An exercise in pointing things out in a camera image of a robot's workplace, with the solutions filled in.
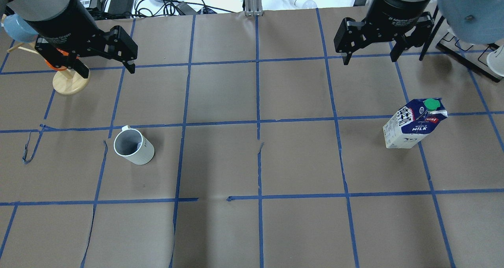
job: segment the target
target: white mug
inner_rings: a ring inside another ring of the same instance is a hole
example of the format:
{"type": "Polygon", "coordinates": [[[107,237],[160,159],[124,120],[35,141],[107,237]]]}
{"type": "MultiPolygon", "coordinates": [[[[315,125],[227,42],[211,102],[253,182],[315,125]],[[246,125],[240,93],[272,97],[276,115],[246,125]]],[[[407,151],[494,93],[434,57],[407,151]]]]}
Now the white mug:
{"type": "Polygon", "coordinates": [[[486,57],[486,63],[488,63],[490,70],[499,76],[504,76],[504,45],[499,47],[496,51],[488,54],[486,57]]]}
{"type": "Polygon", "coordinates": [[[135,128],[128,125],[114,140],[115,152],[133,164],[146,164],[154,157],[154,146],[135,128]]]}

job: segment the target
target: orange object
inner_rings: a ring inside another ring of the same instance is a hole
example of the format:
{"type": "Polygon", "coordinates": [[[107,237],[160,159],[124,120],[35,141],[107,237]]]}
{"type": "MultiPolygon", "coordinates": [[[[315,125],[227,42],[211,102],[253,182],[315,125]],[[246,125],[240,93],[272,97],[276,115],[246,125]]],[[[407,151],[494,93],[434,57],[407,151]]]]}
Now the orange object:
{"type": "MultiPolygon", "coordinates": [[[[61,50],[61,49],[58,49],[58,51],[59,51],[59,52],[61,52],[61,54],[65,55],[65,56],[67,56],[67,55],[68,55],[68,52],[66,52],[66,51],[63,51],[63,50],[61,50]]],[[[51,68],[52,70],[56,70],[56,71],[63,71],[63,70],[68,69],[68,68],[67,68],[67,67],[65,67],[65,66],[61,66],[61,67],[59,67],[59,68],[56,68],[56,67],[54,67],[53,65],[51,65],[51,63],[49,63],[47,60],[45,60],[45,63],[46,63],[46,64],[47,64],[47,66],[49,66],[49,68],[51,68]]]]}

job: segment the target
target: power adapter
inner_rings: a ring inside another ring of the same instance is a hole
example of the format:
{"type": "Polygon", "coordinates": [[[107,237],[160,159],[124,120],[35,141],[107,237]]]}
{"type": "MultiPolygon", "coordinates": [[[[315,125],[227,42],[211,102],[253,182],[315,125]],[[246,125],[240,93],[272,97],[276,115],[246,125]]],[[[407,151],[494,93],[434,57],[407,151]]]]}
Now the power adapter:
{"type": "MultiPolygon", "coordinates": [[[[107,13],[112,15],[120,15],[126,12],[131,12],[133,8],[134,0],[110,0],[110,5],[108,6],[107,13]]],[[[128,19],[131,18],[129,15],[124,15],[122,17],[116,17],[115,19],[128,19]]]]}

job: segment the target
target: milk carton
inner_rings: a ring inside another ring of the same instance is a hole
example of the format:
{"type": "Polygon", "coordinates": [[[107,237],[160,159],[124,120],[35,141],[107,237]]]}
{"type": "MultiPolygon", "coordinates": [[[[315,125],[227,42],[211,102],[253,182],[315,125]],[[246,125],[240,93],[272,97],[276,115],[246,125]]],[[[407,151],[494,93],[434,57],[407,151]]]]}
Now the milk carton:
{"type": "Polygon", "coordinates": [[[413,99],[383,126],[385,146],[411,149],[447,117],[441,98],[413,99]]]}

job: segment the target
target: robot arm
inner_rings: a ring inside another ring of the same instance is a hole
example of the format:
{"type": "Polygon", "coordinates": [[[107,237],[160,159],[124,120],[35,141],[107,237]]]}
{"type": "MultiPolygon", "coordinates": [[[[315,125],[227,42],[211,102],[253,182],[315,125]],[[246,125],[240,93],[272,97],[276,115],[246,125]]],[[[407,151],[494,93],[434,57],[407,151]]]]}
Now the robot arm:
{"type": "Polygon", "coordinates": [[[99,29],[79,0],[9,0],[7,5],[39,33],[35,49],[54,67],[88,78],[79,57],[102,56],[135,72],[137,44],[121,26],[99,29]]]}
{"type": "MultiPolygon", "coordinates": [[[[504,0],[437,0],[439,11],[463,41],[491,43],[504,37],[504,0]]],[[[358,49],[375,42],[396,41],[390,56],[396,61],[404,50],[421,47],[434,20],[424,12],[430,0],[373,0],[361,22],[344,18],[334,38],[344,65],[358,49]],[[414,28],[410,36],[406,33],[414,28]]]]}

